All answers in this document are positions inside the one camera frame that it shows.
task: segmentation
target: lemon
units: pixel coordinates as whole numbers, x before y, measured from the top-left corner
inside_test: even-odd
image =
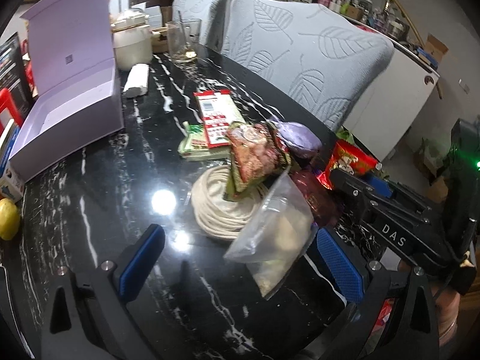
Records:
[[[0,200],[0,238],[10,241],[20,227],[20,212],[10,199]]]

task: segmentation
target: screw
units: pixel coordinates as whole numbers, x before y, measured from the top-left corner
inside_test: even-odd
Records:
[[[102,262],[102,264],[100,265],[100,268],[102,268],[104,271],[109,271],[114,266],[115,266],[115,263],[113,261],[107,260],[107,261]]]
[[[413,273],[416,274],[417,276],[423,276],[425,271],[421,266],[416,266],[415,268],[413,268]]]
[[[61,266],[59,269],[57,269],[57,275],[58,276],[64,276],[68,272],[68,267],[66,266]]]
[[[378,261],[372,260],[368,263],[368,266],[372,271],[379,271],[382,268],[382,264],[380,264]]]

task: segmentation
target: glass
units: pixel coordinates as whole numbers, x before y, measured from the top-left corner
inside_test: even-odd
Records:
[[[196,59],[198,39],[202,21],[200,19],[169,21],[166,24],[169,53],[172,61],[190,62]]]

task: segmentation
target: chair backrest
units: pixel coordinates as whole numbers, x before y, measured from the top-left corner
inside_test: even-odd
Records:
[[[225,7],[227,0],[174,0],[172,18],[183,20],[200,19],[202,27],[199,42],[212,50],[222,48]]]
[[[365,32],[323,5],[232,0],[222,54],[336,131],[393,51],[383,35]]]

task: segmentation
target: blue gripper pad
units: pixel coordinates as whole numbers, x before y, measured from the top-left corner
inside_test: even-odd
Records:
[[[367,173],[362,179],[366,183],[369,183],[373,187],[375,192],[379,193],[382,196],[385,196],[386,198],[392,197],[393,192],[388,187],[388,183],[383,181],[381,178]]]
[[[165,231],[150,225],[140,239],[117,259],[113,282],[124,303],[135,300],[165,246]]]
[[[359,304],[365,294],[363,278],[325,228],[317,233],[317,249],[345,299]]]

